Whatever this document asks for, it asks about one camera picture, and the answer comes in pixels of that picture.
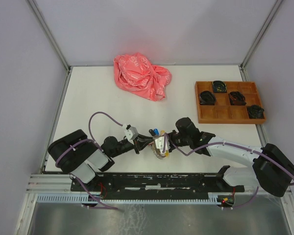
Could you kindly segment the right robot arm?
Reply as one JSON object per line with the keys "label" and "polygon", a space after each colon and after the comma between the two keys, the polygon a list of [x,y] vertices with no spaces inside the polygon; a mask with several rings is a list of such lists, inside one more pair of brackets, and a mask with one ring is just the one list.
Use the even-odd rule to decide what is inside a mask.
{"label": "right robot arm", "polygon": [[184,156],[193,153],[226,159],[241,167],[223,166],[215,186],[220,191],[231,187],[250,186],[262,188],[267,193],[283,197],[294,186],[294,164],[274,144],[264,147],[240,145],[215,134],[199,131],[188,117],[179,119],[177,130],[164,133],[161,152],[178,150]]}

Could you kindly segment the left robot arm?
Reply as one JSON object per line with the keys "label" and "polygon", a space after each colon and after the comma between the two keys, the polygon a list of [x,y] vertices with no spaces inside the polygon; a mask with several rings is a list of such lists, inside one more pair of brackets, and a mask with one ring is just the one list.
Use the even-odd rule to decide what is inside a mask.
{"label": "left robot arm", "polygon": [[93,191],[98,187],[97,170],[107,171],[114,165],[114,157],[131,150],[139,154],[152,142],[152,137],[141,134],[136,135],[133,140],[124,137],[121,141],[108,136],[103,144],[98,146],[79,129],[53,142],[48,147],[48,153],[57,168],[65,174],[78,178],[84,188]]}

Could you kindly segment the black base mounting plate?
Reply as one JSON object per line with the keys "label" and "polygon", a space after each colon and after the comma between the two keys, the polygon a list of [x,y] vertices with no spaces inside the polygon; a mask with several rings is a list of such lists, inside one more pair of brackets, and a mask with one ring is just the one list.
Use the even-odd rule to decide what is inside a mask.
{"label": "black base mounting plate", "polygon": [[85,184],[107,200],[208,199],[209,193],[244,192],[216,173],[102,173]]}

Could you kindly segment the black coiled item left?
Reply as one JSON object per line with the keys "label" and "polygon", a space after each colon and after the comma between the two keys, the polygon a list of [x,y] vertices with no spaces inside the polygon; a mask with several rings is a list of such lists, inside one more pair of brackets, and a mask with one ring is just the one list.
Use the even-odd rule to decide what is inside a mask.
{"label": "black coiled item left", "polygon": [[214,94],[210,91],[202,91],[198,97],[200,105],[215,105],[217,101]]}

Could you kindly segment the black coiled item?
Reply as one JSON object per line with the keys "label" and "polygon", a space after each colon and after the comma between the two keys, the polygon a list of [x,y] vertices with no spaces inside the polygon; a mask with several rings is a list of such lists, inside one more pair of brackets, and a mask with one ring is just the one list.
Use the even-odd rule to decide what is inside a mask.
{"label": "black coiled item", "polygon": [[264,109],[259,105],[248,106],[247,113],[250,119],[264,119]]}
{"label": "black coiled item", "polygon": [[210,91],[202,91],[198,97],[200,105],[215,105],[217,101],[214,94]]}
{"label": "black coiled item", "polygon": [[212,89],[214,93],[227,93],[227,85],[220,80],[212,82]]}
{"label": "black coiled item", "polygon": [[229,101],[231,105],[236,105],[236,106],[246,105],[245,96],[239,91],[230,92],[228,96],[229,96]]}

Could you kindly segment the wooden compartment tray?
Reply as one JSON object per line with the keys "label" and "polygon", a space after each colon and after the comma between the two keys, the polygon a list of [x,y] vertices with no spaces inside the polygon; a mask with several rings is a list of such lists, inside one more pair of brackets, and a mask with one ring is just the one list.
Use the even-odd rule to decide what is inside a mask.
{"label": "wooden compartment tray", "polygon": [[202,124],[263,124],[265,111],[254,82],[197,81],[198,122]]}

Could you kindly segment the black coiled item top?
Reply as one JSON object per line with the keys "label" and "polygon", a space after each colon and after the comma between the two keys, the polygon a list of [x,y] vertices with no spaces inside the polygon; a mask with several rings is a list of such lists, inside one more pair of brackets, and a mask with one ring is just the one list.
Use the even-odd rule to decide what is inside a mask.
{"label": "black coiled item top", "polygon": [[212,82],[212,89],[214,93],[227,93],[227,85],[220,80]]}

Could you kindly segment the crumpled pink plastic bag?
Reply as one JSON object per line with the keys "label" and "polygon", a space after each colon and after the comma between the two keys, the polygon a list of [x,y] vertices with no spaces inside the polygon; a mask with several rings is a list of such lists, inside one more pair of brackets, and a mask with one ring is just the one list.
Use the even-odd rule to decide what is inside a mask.
{"label": "crumpled pink plastic bag", "polygon": [[172,80],[167,68],[152,64],[138,52],[118,55],[113,64],[114,81],[118,88],[151,101],[166,97],[165,87]]}

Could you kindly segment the black coiled item middle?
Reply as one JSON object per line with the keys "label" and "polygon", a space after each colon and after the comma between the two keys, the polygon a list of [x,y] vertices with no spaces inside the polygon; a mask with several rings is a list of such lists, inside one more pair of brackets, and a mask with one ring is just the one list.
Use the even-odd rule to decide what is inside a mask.
{"label": "black coiled item middle", "polygon": [[228,96],[229,96],[229,101],[231,105],[236,105],[236,106],[246,105],[245,96],[239,91],[230,92]]}

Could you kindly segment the black coiled item right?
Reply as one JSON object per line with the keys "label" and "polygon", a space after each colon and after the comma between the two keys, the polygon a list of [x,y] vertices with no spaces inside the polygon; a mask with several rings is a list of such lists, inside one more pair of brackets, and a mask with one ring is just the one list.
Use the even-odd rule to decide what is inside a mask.
{"label": "black coiled item right", "polygon": [[264,119],[264,109],[259,105],[248,106],[247,113],[250,119]]}

